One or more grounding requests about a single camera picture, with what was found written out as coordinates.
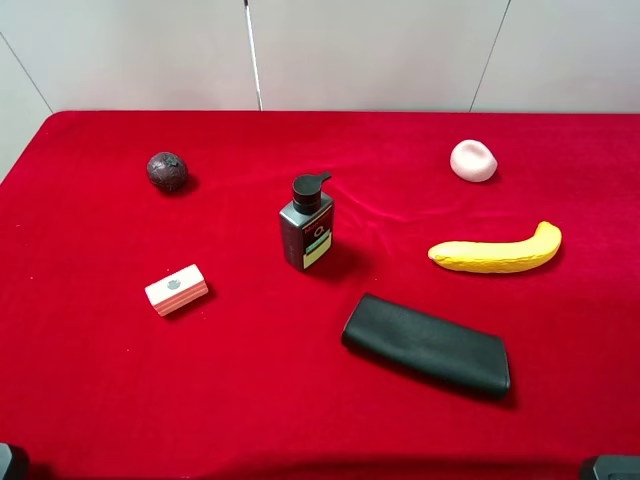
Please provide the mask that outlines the yellow banana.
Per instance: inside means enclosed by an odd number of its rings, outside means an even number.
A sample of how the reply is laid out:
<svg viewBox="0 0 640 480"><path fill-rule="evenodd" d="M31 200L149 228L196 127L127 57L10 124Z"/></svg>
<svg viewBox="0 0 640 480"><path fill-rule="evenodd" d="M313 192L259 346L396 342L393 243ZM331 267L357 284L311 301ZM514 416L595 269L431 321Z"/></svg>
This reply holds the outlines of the yellow banana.
<svg viewBox="0 0 640 480"><path fill-rule="evenodd" d="M561 230L540 222L532 237L517 242L448 241L428 250L428 258L447 270L506 274L528 271L550 261L562 242Z"/></svg>

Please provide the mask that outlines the black device bottom right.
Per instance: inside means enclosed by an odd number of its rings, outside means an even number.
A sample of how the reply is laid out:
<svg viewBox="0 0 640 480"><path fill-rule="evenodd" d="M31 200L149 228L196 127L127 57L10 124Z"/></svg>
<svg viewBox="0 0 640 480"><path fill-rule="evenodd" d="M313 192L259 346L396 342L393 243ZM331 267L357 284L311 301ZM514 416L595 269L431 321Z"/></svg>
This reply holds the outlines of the black device bottom right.
<svg viewBox="0 0 640 480"><path fill-rule="evenodd" d="M583 462L580 480L640 480L639 455L599 455Z"/></svg>

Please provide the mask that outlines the black device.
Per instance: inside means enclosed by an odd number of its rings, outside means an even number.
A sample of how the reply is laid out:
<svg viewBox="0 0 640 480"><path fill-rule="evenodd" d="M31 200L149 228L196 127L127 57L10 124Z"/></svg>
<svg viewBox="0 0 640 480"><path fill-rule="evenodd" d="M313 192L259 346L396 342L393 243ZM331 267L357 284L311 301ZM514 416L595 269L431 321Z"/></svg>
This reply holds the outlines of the black device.
<svg viewBox="0 0 640 480"><path fill-rule="evenodd" d="M29 458L23 448L0 443L0 480L25 480L28 469Z"/></svg>
<svg viewBox="0 0 640 480"><path fill-rule="evenodd" d="M583 462L580 480L640 480L639 455L599 455Z"/></svg>

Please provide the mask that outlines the pink white round sponge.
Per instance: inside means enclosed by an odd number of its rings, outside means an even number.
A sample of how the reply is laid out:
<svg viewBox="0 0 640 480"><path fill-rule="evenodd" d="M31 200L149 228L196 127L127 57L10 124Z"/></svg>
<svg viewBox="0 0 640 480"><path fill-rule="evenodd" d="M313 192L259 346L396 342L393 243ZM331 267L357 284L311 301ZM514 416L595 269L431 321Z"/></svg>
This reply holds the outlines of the pink white round sponge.
<svg viewBox="0 0 640 480"><path fill-rule="evenodd" d="M481 142L467 139L459 142L450 155L450 167L461 179L472 183L489 180L497 170L497 160Z"/></svg>

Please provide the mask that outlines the dark maroon ball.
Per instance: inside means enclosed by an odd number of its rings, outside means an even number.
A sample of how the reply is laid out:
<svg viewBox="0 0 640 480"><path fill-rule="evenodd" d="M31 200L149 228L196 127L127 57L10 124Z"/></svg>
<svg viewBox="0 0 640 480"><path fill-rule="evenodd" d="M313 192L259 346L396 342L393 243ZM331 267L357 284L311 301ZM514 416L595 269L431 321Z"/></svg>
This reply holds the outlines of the dark maroon ball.
<svg viewBox="0 0 640 480"><path fill-rule="evenodd" d="M153 155L147 163L146 171L151 184L164 193L182 189L189 179L186 163L171 152Z"/></svg>

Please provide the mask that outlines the pink white striped block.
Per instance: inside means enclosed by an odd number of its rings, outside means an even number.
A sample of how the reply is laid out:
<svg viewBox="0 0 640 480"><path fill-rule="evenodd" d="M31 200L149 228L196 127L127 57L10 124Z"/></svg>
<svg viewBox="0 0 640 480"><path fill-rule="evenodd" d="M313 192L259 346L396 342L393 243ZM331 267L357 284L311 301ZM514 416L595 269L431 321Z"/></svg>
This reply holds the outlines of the pink white striped block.
<svg viewBox="0 0 640 480"><path fill-rule="evenodd" d="M162 317L209 292L200 269L191 264L145 287L150 305Z"/></svg>

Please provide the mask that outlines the black pump bottle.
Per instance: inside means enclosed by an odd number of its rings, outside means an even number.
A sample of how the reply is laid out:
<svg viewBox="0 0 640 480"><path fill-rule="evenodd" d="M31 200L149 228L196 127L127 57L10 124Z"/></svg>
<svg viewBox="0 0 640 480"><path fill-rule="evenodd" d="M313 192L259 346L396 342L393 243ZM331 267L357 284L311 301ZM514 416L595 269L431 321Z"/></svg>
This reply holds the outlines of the black pump bottle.
<svg viewBox="0 0 640 480"><path fill-rule="evenodd" d="M323 192L328 172L304 174L292 183L292 200L279 212L280 231L287 262L304 271L331 247L334 200Z"/></svg>

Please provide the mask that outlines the black device bottom left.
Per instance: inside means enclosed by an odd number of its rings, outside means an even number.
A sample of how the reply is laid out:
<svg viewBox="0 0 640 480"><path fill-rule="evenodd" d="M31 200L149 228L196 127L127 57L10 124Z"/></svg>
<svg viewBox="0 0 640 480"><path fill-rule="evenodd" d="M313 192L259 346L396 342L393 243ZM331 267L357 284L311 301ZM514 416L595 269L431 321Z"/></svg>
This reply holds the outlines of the black device bottom left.
<svg viewBox="0 0 640 480"><path fill-rule="evenodd" d="M28 469L29 458L23 448L0 443L0 480L25 480Z"/></svg>

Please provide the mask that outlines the black leather pouch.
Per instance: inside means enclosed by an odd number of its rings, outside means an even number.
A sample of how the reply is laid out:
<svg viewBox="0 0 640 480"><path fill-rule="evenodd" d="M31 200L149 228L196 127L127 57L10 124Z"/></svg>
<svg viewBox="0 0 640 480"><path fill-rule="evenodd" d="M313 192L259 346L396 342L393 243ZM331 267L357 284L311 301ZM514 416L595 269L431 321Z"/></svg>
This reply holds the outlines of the black leather pouch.
<svg viewBox="0 0 640 480"><path fill-rule="evenodd" d="M500 337L372 294L359 300L341 340L357 351L485 398L501 399L511 388Z"/></svg>

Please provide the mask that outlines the red velvet tablecloth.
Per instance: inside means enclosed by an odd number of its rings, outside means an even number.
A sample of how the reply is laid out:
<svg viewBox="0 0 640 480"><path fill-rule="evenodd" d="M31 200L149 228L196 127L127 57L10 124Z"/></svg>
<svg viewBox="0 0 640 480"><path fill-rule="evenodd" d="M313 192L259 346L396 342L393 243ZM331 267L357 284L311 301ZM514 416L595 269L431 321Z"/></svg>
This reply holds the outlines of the red velvet tablecloth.
<svg viewBox="0 0 640 480"><path fill-rule="evenodd" d="M472 183L461 141L498 166ZM187 165L164 193L146 166ZM279 212L328 172L330 249L304 271ZM448 241L556 255L447 270ZM195 264L160 316L145 287ZM485 398L341 340L365 294L500 337ZM635 115L66 111L1 185L1 438L39 479L556 479L639 451Z"/></svg>

